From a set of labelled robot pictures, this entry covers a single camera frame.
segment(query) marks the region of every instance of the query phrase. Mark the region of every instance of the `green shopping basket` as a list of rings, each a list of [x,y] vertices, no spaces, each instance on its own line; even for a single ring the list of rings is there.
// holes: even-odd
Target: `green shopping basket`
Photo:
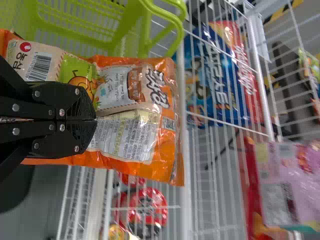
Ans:
[[[14,30],[28,41],[60,47],[76,55],[148,57],[172,32],[171,57],[183,39],[183,0],[163,0],[179,16],[152,0],[1,0],[0,28]],[[153,18],[167,24],[151,37]]]

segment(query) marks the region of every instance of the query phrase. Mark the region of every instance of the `pink package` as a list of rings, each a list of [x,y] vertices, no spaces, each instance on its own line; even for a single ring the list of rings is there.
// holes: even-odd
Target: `pink package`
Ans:
[[[264,224],[320,231],[320,144],[268,142],[255,147]]]

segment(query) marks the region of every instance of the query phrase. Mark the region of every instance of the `gray floor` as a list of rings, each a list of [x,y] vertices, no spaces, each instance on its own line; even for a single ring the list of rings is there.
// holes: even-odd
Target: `gray floor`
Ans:
[[[67,167],[36,166],[30,191],[16,208],[0,214],[3,240],[45,240],[57,232]]]

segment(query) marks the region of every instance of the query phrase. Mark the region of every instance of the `plastic packaging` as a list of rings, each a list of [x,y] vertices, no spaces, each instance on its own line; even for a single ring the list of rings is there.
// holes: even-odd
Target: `plastic packaging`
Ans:
[[[317,97],[320,97],[320,68],[319,68],[319,60],[311,55],[309,52],[303,52],[301,48],[298,50],[299,55],[299,67],[302,69],[299,74],[300,78],[307,79],[309,78],[310,81],[304,82],[307,89],[312,89],[310,86],[310,83],[313,84],[313,86],[316,89]]]
[[[252,110],[252,122],[263,122],[257,82],[248,67],[238,26],[231,21],[217,21],[195,28],[192,33],[201,35],[210,45],[189,34],[184,38],[187,110],[228,123],[233,118],[237,125],[250,121]],[[205,127],[202,117],[189,115],[188,122]],[[220,125],[214,121],[208,124]]]
[[[146,180],[142,177],[123,174],[120,172],[118,172],[118,178],[125,185],[127,185],[127,186],[130,185],[131,188],[135,188],[136,186],[143,186],[146,182]]]
[[[114,211],[114,219],[119,225],[137,235],[140,239],[151,239],[159,236],[160,231],[166,226],[168,221],[168,206],[163,194],[152,187],[133,190],[130,192],[120,192],[119,196],[114,196],[112,206],[114,208],[133,208],[128,210]]]
[[[246,137],[249,185],[242,181],[248,235],[255,215],[267,227],[320,231],[320,144],[260,143]]]
[[[184,185],[179,95],[172,59],[81,58],[57,47],[22,40],[6,30],[0,33],[2,54],[25,81],[84,87],[97,110],[97,128],[84,154],[26,158],[23,164],[115,169]]]

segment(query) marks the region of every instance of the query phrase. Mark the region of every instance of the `orange snack bag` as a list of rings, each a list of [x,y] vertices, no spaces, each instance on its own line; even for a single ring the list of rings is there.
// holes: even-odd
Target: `orange snack bag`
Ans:
[[[83,154],[26,158],[28,165],[64,164],[184,184],[176,66],[170,58],[77,57],[0,30],[1,55],[25,81],[82,86],[96,108],[97,128]]]

